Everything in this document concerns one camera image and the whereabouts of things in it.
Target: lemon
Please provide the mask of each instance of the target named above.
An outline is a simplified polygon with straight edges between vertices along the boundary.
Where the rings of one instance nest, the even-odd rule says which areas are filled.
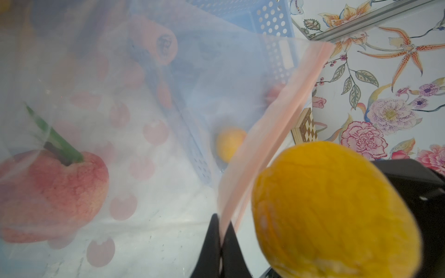
[[[229,163],[235,152],[243,144],[247,133],[239,128],[227,128],[216,138],[216,153],[222,161]]]
[[[410,278],[422,241],[386,177],[331,142],[283,151],[252,192],[255,230],[284,278]]]

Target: chessboard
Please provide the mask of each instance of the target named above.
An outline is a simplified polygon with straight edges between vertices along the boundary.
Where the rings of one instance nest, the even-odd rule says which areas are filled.
[[[315,129],[311,108],[303,109],[296,126],[291,129],[291,132],[295,145],[317,141],[317,130]]]

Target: floral wallpaper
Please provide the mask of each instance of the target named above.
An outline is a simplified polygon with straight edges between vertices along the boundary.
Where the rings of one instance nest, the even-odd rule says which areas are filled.
[[[445,174],[445,3],[337,42],[312,97],[320,140]]]
[[[391,4],[395,0],[291,0],[289,10],[292,21],[309,37],[359,18],[369,12]]]

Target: plastic bag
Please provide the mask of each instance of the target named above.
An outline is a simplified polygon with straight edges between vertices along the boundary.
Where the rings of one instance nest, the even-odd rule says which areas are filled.
[[[332,50],[176,0],[2,17],[2,277],[188,277],[211,214],[222,235],[239,222]],[[248,132],[229,165],[227,126]]]

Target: orange lily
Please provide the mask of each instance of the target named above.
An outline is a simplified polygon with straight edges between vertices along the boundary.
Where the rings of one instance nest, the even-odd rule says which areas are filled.
[[[364,46],[366,44],[367,37],[368,37],[368,35],[365,32],[361,32],[361,33],[355,34],[352,37],[349,37],[343,41],[337,42],[335,44],[334,52],[332,52],[332,54],[331,54],[331,58],[334,57],[335,55],[337,55],[338,53],[340,53],[341,50],[343,50],[344,52],[347,52],[353,43],[360,45],[361,47],[364,48]]]
[[[423,67],[418,53],[419,51],[431,51],[431,50],[445,48],[445,44],[428,44],[428,45],[415,46],[411,43],[411,39],[409,38],[408,34],[402,29],[386,28],[386,27],[379,27],[379,28],[387,32],[397,33],[399,35],[398,38],[389,38],[389,44],[399,48],[400,51],[396,51],[394,53],[389,53],[389,54],[369,54],[369,53],[364,53],[362,51],[359,52],[364,55],[379,59],[389,59],[389,58],[404,56],[399,64],[399,67],[397,68],[396,73],[392,78],[391,90],[393,89],[394,83],[396,82],[397,78],[402,74],[403,69],[405,68],[406,64],[410,59],[413,60],[414,64],[419,68],[420,73],[423,74]]]
[[[347,4],[345,5],[343,11],[339,15],[330,14],[330,13],[319,13],[320,16],[323,17],[323,21],[329,27],[326,31],[331,30],[337,26],[345,24],[349,21],[352,21],[360,16],[363,16],[371,9],[372,0],[368,0],[358,6],[356,9],[349,7]]]

